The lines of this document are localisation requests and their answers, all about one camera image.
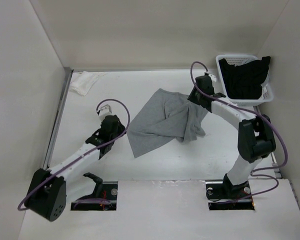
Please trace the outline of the grey tank top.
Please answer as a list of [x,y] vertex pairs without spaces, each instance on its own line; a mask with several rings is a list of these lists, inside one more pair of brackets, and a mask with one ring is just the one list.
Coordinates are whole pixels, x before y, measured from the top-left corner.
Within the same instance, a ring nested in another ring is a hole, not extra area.
[[127,137],[138,158],[170,141],[195,141],[206,135],[201,124],[208,111],[179,92],[158,89],[130,122]]

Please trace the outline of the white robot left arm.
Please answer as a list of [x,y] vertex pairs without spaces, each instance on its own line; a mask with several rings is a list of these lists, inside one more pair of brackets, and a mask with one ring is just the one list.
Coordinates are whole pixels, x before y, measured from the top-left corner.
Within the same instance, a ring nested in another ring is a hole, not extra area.
[[46,220],[53,222],[63,212],[67,202],[67,187],[77,175],[95,160],[104,157],[114,142],[126,133],[117,115],[107,115],[100,128],[85,140],[82,147],[55,167],[38,169],[31,180],[28,193],[20,203]]

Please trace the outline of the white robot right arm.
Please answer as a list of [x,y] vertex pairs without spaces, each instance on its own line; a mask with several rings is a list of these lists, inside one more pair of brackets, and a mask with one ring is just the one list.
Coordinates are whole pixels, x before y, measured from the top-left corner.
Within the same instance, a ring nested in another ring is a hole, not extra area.
[[270,119],[253,110],[234,105],[222,93],[216,93],[211,75],[191,79],[194,87],[188,100],[231,124],[238,133],[238,157],[224,175],[222,183],[207,186],[209,200],[235,200],[250,198],[248,178],[257,165],[276,149]]

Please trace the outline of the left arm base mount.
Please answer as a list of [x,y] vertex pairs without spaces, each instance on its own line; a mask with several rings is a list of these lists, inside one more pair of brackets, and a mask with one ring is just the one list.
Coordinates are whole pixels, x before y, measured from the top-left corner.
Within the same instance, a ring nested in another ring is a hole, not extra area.
[[70,205],[71,211],[116,211],[118,182],[103,182],[95,187],[91,194],[86,194]]

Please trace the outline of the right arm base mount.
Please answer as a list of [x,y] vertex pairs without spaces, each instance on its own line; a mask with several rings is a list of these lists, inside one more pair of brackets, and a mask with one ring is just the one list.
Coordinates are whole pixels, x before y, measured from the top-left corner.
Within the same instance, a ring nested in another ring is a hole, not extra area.
[[252,197],[241,199],[251,194],[248,181],[239,186],[227,182],[207,182],[205,186],[210,211],[255,210]]

